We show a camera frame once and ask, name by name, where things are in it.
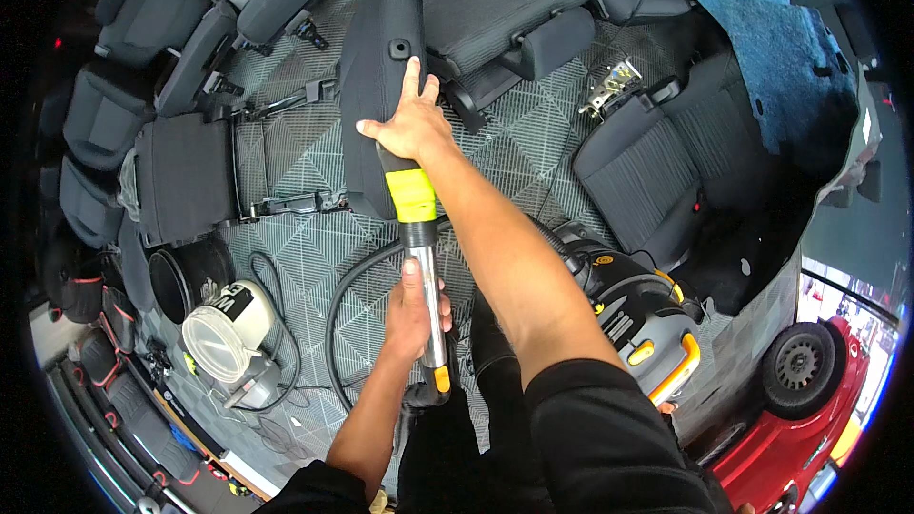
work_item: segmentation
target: vacuum wand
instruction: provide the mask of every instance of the vacuum wand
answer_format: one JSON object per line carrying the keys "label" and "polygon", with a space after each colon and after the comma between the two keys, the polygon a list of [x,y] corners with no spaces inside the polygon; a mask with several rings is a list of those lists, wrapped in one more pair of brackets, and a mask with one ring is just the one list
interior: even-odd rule
{"label": "vacuum wand", "polygon": [[422,276],[422,292],[428,308],[431,335],[420,362],[432,371],[435,388],[440,394],[451,391],[448,375],[448,352],[444,343],[438,312],[438,270],[435,263],[435,245],[438,228],[435,225],[435,190],[428,176],[417,162],[399,158],[375,143],[378,157],[390,189],[390,197],[397,208],[399,238],[407,258],[415,258]]}

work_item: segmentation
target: car body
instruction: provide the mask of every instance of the car body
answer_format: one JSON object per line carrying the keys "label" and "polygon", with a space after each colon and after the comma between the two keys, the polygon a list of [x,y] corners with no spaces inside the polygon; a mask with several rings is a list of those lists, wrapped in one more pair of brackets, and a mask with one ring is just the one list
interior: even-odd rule
{"label": "car body", "polygon": [[797,421],[763,411],[746,435],[710,468],[734,508],[748,502],[757,512],[769,512],[782,511],[789,502],[799,504],[847,427],[869,357],[846,319],[834,316],[826,325],[840,335],[846,355],[841,382],[828,402]]}

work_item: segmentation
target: black bucket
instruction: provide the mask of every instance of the black bucket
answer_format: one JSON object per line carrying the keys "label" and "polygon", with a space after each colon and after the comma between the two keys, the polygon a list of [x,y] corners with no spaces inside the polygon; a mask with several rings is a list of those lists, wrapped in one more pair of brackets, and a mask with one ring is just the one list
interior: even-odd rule
{"label": "black bucket", "polygon": [[149,278],[162,313],[177,325],[195,307],[235,281],[225,243],[207,239],[162,248],[149,257]]}

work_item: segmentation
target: leg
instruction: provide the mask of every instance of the leg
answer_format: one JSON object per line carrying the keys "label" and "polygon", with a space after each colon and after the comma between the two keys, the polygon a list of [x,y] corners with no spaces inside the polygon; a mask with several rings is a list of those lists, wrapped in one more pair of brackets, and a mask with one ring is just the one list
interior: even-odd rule
{"label": "leg", "polygon": [[477,512],[482,478],[476,432],[460,388],[418,412],[400,460],[397,512]]}
{"label": "leg", "polygon": [[478,292],[470,337],[476,385],[489,407],[490,448],[484,466],[490,492],[506,511],[554,511],[530,436],[520,365],[486,299]]}

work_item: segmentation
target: black sleeve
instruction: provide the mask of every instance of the black sleeve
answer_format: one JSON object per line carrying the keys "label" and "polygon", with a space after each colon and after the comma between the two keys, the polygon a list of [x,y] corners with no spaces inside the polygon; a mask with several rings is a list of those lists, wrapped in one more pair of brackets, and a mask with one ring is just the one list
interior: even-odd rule
{"label": "black sleeve", "polygon": [[280,512],[366,514],[365,483],[345,470],[315,460],[299,468],[279,494],[255,510],[255,514]]}
{"label": "black sleeve", "polygon": [[715,512],[705,484],[625,371],[563,361],[540,372],[525,399],[559,512]]}

